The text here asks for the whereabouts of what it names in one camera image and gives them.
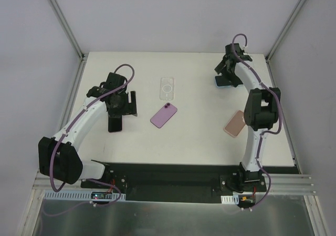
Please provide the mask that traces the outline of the purple phone black screen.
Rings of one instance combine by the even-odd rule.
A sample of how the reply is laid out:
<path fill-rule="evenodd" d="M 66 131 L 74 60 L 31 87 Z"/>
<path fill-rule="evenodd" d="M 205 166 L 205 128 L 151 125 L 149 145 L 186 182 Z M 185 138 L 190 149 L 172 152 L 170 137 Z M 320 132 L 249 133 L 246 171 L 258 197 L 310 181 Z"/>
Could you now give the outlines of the purple phone black screen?
<path fill-rule="evenodd" d="M 152 123 L 157 128 L 162 128 L 176 113 L 177 113 L 177 108 L 171 103 L 166 103 L 150 119 L 150 123 Z"/>

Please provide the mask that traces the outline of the clear purple phone case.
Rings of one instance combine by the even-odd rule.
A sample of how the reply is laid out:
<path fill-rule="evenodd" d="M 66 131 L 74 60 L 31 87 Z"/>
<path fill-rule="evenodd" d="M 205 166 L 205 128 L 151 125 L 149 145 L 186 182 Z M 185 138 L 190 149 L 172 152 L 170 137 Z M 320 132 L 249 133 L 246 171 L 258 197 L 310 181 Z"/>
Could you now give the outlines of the clear purple phone case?
<path fill-rule="evenodd" d="M 160 100 L 174 99 L 175 79 L 173 77 L 163 77 L 160 80 Z"/>

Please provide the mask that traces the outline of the pink phone case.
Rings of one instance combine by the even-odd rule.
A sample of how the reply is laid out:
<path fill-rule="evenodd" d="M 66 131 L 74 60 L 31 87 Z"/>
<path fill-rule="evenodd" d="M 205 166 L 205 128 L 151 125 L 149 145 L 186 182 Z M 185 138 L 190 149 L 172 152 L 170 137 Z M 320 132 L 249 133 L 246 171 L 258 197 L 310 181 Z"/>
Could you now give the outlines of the pink phone case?
<path fill-rule="evenodd" d="M 244 112 L 238 110 L 234 113 L 223 130 L 231 137 L 236 138 L 245 126 Z"/>

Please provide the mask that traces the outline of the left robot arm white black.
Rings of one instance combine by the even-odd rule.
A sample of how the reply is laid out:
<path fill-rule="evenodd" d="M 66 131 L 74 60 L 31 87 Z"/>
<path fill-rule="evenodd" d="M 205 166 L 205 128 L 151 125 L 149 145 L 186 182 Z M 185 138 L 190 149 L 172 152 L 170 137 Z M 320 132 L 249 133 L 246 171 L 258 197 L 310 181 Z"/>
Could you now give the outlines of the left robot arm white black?
<path fill-rule="evenodd" d="M 106 81 L 92 87 L 74 117 L 53 137 L 42 137 L 38 143 L 39 171 L 45 176 L 74 184 L 92 179 L 99 188 L 111 182 L 104 163 L 82 160 L 79 148 L 101 116 L 106 116 L 108 132 L 122 130 L 122 117 L 137 115 L 136 93 L 127 92 L 130 81 L 117 73 L 109 73 Z"/>

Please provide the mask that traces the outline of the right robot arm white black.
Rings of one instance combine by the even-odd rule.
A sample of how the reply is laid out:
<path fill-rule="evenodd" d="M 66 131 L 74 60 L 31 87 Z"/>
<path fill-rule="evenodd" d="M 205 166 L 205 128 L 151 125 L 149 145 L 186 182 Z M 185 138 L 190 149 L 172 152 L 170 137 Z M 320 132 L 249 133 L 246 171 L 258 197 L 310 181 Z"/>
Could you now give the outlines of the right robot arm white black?
<path fill-rule="evenodd" d="M 225 47 L 225 55 L 215 68 L 217 78 L 223 77 L 232 87 L 243 85 L 248 92 L 244 109 L 244 122 L 248 126 L 245 154 L 237 173 L 225 181 L 229 190 L 238 193 L 262 182 L 264 142 L 268 134 L 278 134 L 282 126 L 280 89 L 265 85 L 250 66 L 252 61 L 238 43 L 231 43 Z"/>

